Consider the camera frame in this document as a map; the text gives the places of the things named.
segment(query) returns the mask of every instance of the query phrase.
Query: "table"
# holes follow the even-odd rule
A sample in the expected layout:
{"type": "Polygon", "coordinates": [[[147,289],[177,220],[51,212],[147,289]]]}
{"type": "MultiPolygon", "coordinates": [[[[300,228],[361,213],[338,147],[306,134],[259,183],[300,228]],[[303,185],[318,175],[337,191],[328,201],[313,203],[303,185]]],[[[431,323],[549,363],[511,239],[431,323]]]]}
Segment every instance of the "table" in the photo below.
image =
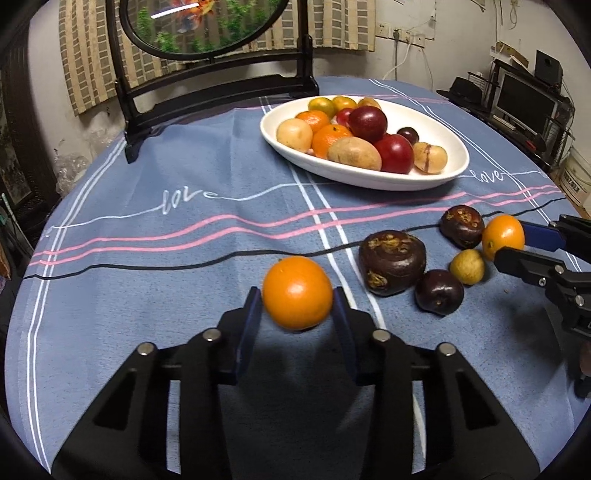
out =
{"type": "MultiPolygon", "coordinates": [[[[547,223],[575,211],[551,180],[507,140],[431,92],[400,82],[320,78],[322,95],[373,96],[444,122],[465,142],[469,170],[426,192],[376,192],[336,184],[288,164],[259,134],[286,98],[261,98],[168,126],[128,165],[117,139],[49,220],[17,298],[9,330],[9,413],[48,469],[78,418],[141,342],[178,345],[240,306],[281,255],[316,261],[350,303],[411,345],[454,343],[488,383],[546,466],[588,403],[567,373],[576,341],[564,336],[540,288],[497,273],[467,290],[441,319],[413,292],[377,301],[363,289],[356,252],[343,245],[381,229],[437,223],[459,203],[547,223]],[[225,260],[216,261],[228,255],[225,260]]],[[[427,268],[457,250],[437,232],[415,233],[427,268]]],[[[569,268],[589,266],[560,252],[569,268]]],[[[173,385],[169,468],[178,469],[173,385]]],[[[346,376],[331,322],[293,335],[263,317],[249,371],[222,388],[234,475],[240,479],[357,478],[371,388],[346,376]]],[[[421,468],[424,435],[417,436],[421,468]]]]}

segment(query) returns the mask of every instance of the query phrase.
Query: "potato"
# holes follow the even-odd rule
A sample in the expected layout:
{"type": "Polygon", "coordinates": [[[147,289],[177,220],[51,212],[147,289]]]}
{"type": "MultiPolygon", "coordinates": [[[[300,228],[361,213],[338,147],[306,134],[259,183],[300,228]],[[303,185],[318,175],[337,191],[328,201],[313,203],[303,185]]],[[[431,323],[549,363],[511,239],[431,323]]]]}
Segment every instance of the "potato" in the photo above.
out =
{"type": "Polygon", "coordinates": [[[352,167],[381,170],[382,158],[369,142],[357,137],[339,138],[328,151],[328,160],[352,167]]]}
{"type": "Polygon", "coordinates": [[[306,153],[312,146],[312,127],[299,118],[290,118],[277,127],[277,141],[298,152],[306,153]]]}
{"type": "Polygon", "coordinates": [[[413,145],[414,166],[425,173],[441,173],[447,165],[447,152],[443,147],[417,142],[413,145]]]}
{"type": "Polygon", "coordinates": [[[361,99],[359,101],[359,103],[357,104],[357,106],[374,106],[376,108],[379,108],[380,110],[382,109],[382,107],[380,107],[379,103],[370,97],[365,97],[365,98],[361,99]]]}

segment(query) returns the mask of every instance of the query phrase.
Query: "plastic bag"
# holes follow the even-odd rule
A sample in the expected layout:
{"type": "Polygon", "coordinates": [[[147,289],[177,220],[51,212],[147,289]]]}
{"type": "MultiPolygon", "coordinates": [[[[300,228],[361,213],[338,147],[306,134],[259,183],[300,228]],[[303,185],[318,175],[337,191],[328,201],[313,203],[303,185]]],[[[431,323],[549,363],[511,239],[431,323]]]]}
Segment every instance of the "plastic bag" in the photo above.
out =
{"type": "MultiPolygon", "coordinates": [[[[88,143],[93,160],[109,146],[117,135],[119,135],[117,127],[93,129],[86,134],[85,141],[88,143]]],[[[65,197],[76,186],[78,180],[83,177],[92,160],[80,153],[59,155],[57,150],[55,152],[53,168],[57,176],[56,191],[62,197],[65,197]]]]}
{"type": "Polygon", "coordinates": [[[82,178],[91,162],[84,155],[72,153],[56,155],[54,164],[57,170],[56,192],[65,197],[82,178]]]}

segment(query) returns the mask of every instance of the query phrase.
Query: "tangerine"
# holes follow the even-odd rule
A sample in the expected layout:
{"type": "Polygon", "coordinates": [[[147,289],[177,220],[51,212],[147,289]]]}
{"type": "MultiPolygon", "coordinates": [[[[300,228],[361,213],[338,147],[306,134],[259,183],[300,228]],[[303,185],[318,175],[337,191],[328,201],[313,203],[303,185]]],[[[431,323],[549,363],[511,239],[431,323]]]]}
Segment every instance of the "tangerine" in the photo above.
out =
{"type": "Polygon", "coordinates": [[[353,134],[343,125],[326,125],[312,137],[312,150],[318,158],[328,158],[330,146],[339,138],[352,137],[353,134]]]}
{"type": "Polygon", "coordinates": [[[344,97],[339,95],[332,100],[333,105],[336,108],[336,112],[339,113],[343,108],[357,108],[357,102],[350,97],[344,97]]]}
{"type": "Polygon", "coordinates": [[[289,330],[318,325],[332,308],[325,271],[306,257],[287,257],[273,265],[262,283],[262,301],[273,321],[289,330]]]}
{"type": "Polygon", "coordinates": [[[308,102],[308,110],[320,110],[326,113],[328,118],[333,118],[336,114],[336,108],[332,100],[326,97],[313,98],[308,102]]]}
{"type": "Polygon", "coordinates": [[[493,261],[495,254],[503,247],[523,250],[525,232],[519,220],[511,215],[499,215],[493,218],[482,233],[482,252],[493,261]]]}
{"type": "Polygon", "coordinates": [[[316,133],[322,127],[330,125],[329,116],[320,110],[307,110],[305,112],[298,113],[295,117],[310,125],[314,133],[316,133]]]}

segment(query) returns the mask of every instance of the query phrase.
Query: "computer monitor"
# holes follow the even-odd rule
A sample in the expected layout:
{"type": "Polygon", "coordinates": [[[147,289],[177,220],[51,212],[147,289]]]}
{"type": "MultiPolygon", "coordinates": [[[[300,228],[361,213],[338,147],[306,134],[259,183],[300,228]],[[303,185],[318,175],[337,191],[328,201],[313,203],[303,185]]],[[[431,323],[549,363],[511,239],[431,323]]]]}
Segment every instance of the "computer monitor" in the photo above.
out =
{"type": "Polygon", "coordinates": [[[524,80],[503,73],[493,112],[497,110],[522,128],[544,137],[548,117],[554,118],[556,114],[556,101],[524,80]]]}

